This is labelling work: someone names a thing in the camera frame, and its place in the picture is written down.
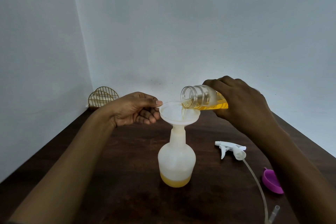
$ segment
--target gold wire holder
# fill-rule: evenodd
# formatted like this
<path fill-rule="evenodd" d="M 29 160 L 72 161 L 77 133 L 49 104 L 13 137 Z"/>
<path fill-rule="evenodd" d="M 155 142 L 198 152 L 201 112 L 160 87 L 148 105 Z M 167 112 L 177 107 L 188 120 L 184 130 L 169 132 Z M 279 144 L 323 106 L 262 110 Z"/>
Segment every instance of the gold wire holder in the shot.
<path fill-rule="evenodd" d="M 106 86 L 99 87 L 88 98 L 89 109 L 96 110 L 117 98 L 119 95 L 113 89 Z"/>

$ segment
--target purple bottle cap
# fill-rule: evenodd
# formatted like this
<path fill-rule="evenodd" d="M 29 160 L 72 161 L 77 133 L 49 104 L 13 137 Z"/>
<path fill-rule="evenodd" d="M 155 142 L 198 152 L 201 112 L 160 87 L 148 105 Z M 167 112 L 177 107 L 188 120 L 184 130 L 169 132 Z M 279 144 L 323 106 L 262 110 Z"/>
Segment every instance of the purple bottle cap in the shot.
<path fill-rule="evenodd" d="M 277 194 L 284 193 L 273 170 L 265 168 L 262 182 L 270 191 Z"/>

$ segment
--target dark wooden tabletop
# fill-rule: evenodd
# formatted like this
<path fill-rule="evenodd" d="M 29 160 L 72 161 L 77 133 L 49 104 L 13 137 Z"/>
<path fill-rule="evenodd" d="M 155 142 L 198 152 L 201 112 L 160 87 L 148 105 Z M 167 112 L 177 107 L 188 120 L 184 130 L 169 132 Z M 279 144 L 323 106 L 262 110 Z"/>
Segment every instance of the dark wooden tabletop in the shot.
<path fill-rule="evenodd" d="M 4 222 L 65 151 L 90 115 L 84 112 L 0 184 L 0 222 Z M 336 186 L 336 159 L 278 118 L 300 149 Z M 168 143 L 171 126 L 131 125 L 116 129 L 97 165 L 75 223 L 263 223 L 263 201 L 251 173 L 232 153 L 221 160 L 215 141 L 247 147 L 246 161 L 257 177 L 267 158 L 243 134 L 211 111 L 186 127 L 187 144 L 196 164 L 189 184 L 170 188 L 159 175 L 157 155 Z M 298 223 L 284 195 L 263 186 L 268 211 L 280 211 L 274 224 Z"/>

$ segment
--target spray bottle neck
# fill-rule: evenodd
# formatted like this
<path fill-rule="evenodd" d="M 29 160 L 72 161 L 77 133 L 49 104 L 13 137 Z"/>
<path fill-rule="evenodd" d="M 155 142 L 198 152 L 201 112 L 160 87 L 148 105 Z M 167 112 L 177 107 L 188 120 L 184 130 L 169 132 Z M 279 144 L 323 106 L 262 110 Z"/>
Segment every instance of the spray bottle neck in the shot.
<path fill-rule="evenodd" d="M 186 145 L 186 131 L 184 126 L 175 125 L 173 126 L 170 133 L 170 145 L 172 147 L 181 148 Z"/>

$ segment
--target yellow liquid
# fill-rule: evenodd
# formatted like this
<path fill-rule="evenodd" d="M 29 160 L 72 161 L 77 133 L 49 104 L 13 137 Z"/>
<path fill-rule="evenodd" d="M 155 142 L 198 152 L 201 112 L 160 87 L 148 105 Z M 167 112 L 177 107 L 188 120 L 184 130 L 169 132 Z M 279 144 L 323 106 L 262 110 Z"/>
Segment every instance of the yellow liquid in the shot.
<path fill-rule="evenodd" d="M 182 103 L 182 106 L 191 106 L 193 99 L 187 99 L 185 102 Z M 222 94 L 216 92 L 216 104 L 215 105 L 208 105 L 210 102 L 209 95 L 204 96 L 204 100 L 202 96 L 198 96 L 197 103 L 193 109 L 197 110 L 214 110 L 214 109 L 228 109 L 229 105 Z"/>
<path fill-rule="evenodd" d="M 183 187 L 184 185 L 186 185 L 190 181 L 190 178 L 191 178 L 191 175 L 190 175 L 185 180 L 173 181 L 173 180 L 170 180 L 167 177 L 165 177 L 161 172 L 160 172 L 160 176 L 161 176 L 161 179 L 164 181 L 165 184 L 167 184 L 168 186 L 173 187 L 173 188 Z"/>

